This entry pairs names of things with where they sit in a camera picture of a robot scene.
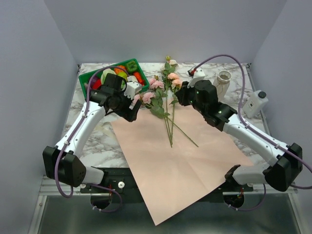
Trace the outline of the pink rose stem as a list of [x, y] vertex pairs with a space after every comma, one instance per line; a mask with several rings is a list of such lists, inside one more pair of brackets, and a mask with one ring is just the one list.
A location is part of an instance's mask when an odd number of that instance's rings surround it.
[[134, 107], [138, 101], [140, 101], [141, 104], [154, 116], [164, 121], [171, 147], [173, 146], [174, 127], [180, 130], [191, 143], [198, 147], [198, 145], [175, 123], [175, 107], [178, 103], [175, 96], [173, 97], [173, 100], [168, 103], [168, 94], [166, 92], [146, 92], [144, 94], [136, 94], [134, 96], [132, 106]]

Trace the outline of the pink flower bouquet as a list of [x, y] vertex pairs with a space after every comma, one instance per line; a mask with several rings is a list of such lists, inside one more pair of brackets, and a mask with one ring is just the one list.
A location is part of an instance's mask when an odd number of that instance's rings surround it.
[[150, 89], [153, 91], [154, 97], [151, 98], [150, 112], [164, 120], [165, 129], [169, 139], [169, 144], [173, 146], [173, 140], [170, 140], [169, 111], [168, 111], [168, 91], [169, 87], [166, 82], [157, 75], [150, 80]]

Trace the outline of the beige ribbon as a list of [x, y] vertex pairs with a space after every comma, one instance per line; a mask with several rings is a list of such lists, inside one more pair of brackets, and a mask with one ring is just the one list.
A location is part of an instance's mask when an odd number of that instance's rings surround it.
[[116, 137], [110, 122], [99, 123], [96, 127], [96, 130], [99, 132], [102, 132], [107, 137], [110, 137], [110, 138]]

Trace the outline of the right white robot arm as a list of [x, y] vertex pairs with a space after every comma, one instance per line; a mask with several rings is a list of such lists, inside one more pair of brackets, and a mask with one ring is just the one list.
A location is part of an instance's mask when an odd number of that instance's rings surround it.
[[199, 80], [192, 85], [185, 81], [175, 95], [180, 105], [191, 105], [209, 125], [242, 141], [265, 160], [254, 166], [233, 166], [225, 174], [228, 190], [245, 184], [268, 184], [285, 192], [302, 171], [302, 148], [298, 144], [274, 139], [240, 117], [235, 109], [218, 101], [210, 81]]

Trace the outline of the pink wrapping paper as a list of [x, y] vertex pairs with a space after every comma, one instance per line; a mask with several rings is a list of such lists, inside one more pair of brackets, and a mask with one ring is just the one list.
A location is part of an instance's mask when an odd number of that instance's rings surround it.
[[208, 125], [191, 106], [176, 105], [174, 111], [173, 138], [148, 110], [140, 110], [133, 122], [112, 122], [155, 225], [223, 184], [233, 166], [252, 165], [229, 135]]

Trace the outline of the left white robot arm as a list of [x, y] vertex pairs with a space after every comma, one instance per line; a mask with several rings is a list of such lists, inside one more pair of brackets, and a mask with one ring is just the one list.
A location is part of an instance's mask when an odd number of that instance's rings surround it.
[[65, 136], [54, 147], [43, 150], [47, 177], [72, 187], [91, 184], [96, 192], [104, 192], [108, 187], [104, 171], [85, 166], [79, 156], [94, 128], [110, 112], [128, 122], [136, 120], [141, 103], [132, 102], [141, 89], [137, 82], [126, 82], [120, 76], [107, 74], [103, 85], [89, 90], [79, 116]]

